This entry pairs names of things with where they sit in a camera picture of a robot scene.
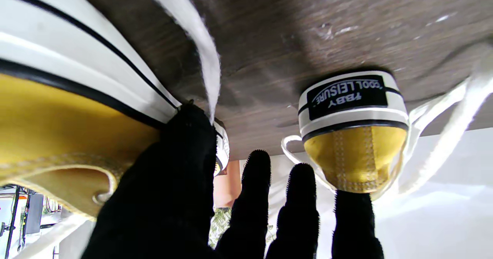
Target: black stripe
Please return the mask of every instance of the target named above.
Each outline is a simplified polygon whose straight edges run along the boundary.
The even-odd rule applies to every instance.
[[[113,44],[111,44],[108,40],[103,38],[100,34],[98,34],[96,31],[92,30],[88,26],[86,26],[84,23],[78,21],[77,19],[71,17],[70,15],[67,15],[66,13],[62,12],[61,10],[58,10],[57,8],[44,3],[41,0],[21,0],[26,3],[29,3],[31,5],[34,5],[38,8],[41,8],[47,12],[51,12],[53,15],[56,15],[57,17],[60,17],[62,19],[65,19],[69,23],[73,24],[74,26],[78,27],[82,31],[86,32],[87,34],[91,35],[93,38],[98,40],[100,43],[105,45],[107,48],[109,48],[113,53],[115,53],[118,57],[120,57],[127,65],[129,65],[151,88],[153,88],[154,91],[156,91],[162,98],[164,98],[173,108],[177,108],[176,105],[174,105],[150,80],[130,61],[130,59],[125,56],[120,50],[118,50]]]
[[[300,110],[298,111],[298,115],[300,115],[301,112],[303,112],[303,110],[305,110],[307,108],[308,108],[308,103],[306,103],[305,105],[301,106]]]
[[[134,108],[128,106],[127,104],[119,101],[116,98],[113,98],[91,87],[60,77],[58,75],[53,75],[48,72],[44,72],[18,63],[5,61],[3,59],[0,59],[0,73],[4,73],[6,75],[21,79],[35,81],[44,85],[87,97],[108,107],[111,107],[118,112],[137,120],[138,122],[142,122],[143,124],[154,127],[155,129],[162,129],[165,125],[162,122],[159,122],[158,120],[153,119],[148,115],[139,112],[138,110],[135,110]]]
[[[407,124],[403,122],[396,122],[394,120],[387,120],[387,119],[353,120],[352,122],[341,122],[340,124],[334,124],[311,131],[310,133],[307,133],[305,136],[303,136],[303,143],[318,135],[322,135],[325,133],[334,132],[338,130],[343,130],[343,129],[352,129],[361,126],[390,126],[390,127],[397,127],[400,129],[408,130]]]
[[[385,87],[385,91],[393,92],[394,94],[398,94],[399,96],[402,97],[402,94],[400,93],[400,91],[398,91],[394,88]]]
[[[402,97],[402,94],[400,93],[400,91],[398,91],[396,89],[385,87],[385,91],[393,92],[394,94],[398,94],[399,96]],[[301,106],[300,110],[298,111],[298,115],[300,115],[301,112],[303,112],[303,110],[305,110],[307,108],[308,108],[308,103],[306,103],[305,105]]]

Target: black glove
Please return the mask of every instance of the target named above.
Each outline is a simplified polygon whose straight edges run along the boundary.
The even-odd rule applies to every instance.
[[[269,155],[256,150],[248,157],[230,227],[213,250],[207,243],[213,217],[215,154],[215,129],[204,112],[194,105],[181,106],[162,131],[161,141],[141,154],[102,207],[82,258],[264,258]],[[294,166],[288,184],[277,238],[267,259],[314,258],[319,214],[313,169],[307,164]],[[382,249],[373,233],[369,195],[338,194],[337,204],[334,257],[364,254],[379,258]],[[363,231],[361,237],[352,237],[359,231]],[[365,249],[374,247],[366,251],[375,254],[358,249],[365,241]]]

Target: gloved hand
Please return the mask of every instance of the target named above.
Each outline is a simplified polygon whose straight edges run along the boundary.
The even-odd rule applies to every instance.
[[[213,216],[215,130],[202,110],[183,105],[123,175],[102,207],[83,259],[226,258],[262,259],[267,232],[271,166],[269,155],[252,152],[230,227],[208,247]],[[279,213],[270,259],[313,258],[319,214],[315,177],[306,164],[293,168],[287,202]]]

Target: black label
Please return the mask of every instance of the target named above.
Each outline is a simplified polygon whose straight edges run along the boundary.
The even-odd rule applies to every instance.
[[[321,85],[307,93],[310,120],[361,107],[387,107],[384,79],[362,75]]]

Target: dark wooden board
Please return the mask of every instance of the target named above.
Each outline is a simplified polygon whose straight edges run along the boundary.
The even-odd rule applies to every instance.
[[[89,1],[174,96],[206,108],[195,47],[159,5]],[[221,55],[216,116],[227,128],[233,160],[254,149],[281,154],[281,138],[299,134],[299,95],[331,72],[386,68],[411,110],[467,77],[493,42],[493,0],[192,1]],[[424,135],[439,133],[447,119],[440,116]],[[490,100],[470,128],[491,126]]]

